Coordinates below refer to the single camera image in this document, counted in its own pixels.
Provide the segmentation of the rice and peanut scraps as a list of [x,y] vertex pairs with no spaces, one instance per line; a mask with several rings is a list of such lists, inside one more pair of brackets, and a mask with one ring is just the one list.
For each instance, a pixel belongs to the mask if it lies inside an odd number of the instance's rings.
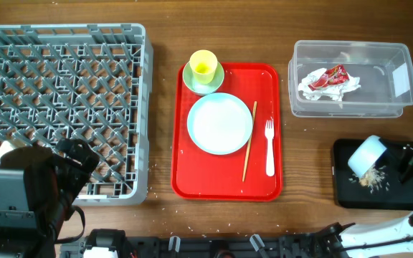
[[378,168],[376,166],[371,166],[361,177],[358,177],[353,173],[348,181],[352,184],[358,184],[363,188],[368,188],[371,194],[380,190],[389,191],[390,185],[386,179],[387,174],[385,169],[386,166]]

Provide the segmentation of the white bowl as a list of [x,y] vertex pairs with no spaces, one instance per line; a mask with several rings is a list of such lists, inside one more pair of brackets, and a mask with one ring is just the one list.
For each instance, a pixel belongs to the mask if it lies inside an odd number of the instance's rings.
[[386,147],[380,140],[377,135],[369,136],[349,158],[348,166],[359,178],[385,153]]

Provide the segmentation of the white tissue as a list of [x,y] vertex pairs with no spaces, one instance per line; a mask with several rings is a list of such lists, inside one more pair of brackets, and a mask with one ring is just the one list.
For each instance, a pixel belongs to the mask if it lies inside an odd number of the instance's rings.
[[329,98],[332,101],[341,102],[346,93],[353,92],[361,87],[360,77],[353,77],[347,72],[349,77],[348,82],[312,91],[308,85],[315,82],[326,70],[329,69],[320,68],[315,70],[304,77],[298,84],[298,91],[302,92],[306,100],[316,101],[322,98]]

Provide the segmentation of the red snack wrapper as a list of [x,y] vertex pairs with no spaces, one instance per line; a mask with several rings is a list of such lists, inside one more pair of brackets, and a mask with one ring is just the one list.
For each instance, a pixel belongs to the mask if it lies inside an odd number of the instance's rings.
[[342,64],[337,64],[335,67],[326,70],[315,82],[310,83],[308,87],[314,91],[340,85],[348,81],[349,77],[345,67]]

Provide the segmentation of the light blue plate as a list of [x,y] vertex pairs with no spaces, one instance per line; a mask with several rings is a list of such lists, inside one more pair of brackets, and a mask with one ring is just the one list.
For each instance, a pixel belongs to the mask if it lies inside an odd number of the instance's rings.
[[252,134],[252,113],[238,97],[217,92],[198,99],[186,121],[193,143],[202,151],[223,156],[234,153]]

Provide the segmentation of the yellow plastic cup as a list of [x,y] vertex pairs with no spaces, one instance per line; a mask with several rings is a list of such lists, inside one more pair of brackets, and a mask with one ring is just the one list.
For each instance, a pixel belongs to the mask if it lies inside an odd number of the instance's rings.
[[213,80],[217,63],[216,55],[206,49],[194,52],[189,59],[194,79],[201,84],[208,84]]

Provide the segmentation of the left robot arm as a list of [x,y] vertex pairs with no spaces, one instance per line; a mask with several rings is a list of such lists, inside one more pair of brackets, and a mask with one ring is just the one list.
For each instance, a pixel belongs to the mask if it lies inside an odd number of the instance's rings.
[[100,162],[83,140],[24,146],[0,158],[0,257],[54,257],[62,225],[84,211],[74,201]]

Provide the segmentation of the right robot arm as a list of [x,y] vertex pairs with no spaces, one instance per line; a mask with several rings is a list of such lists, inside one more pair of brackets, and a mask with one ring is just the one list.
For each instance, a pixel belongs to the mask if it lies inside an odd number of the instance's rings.
[[331,224],[315,233],[318,257],[413,253],[413,142],[371,135],[334,143],[333,183],[345,208],[398,209],[409,214],[379,224]]

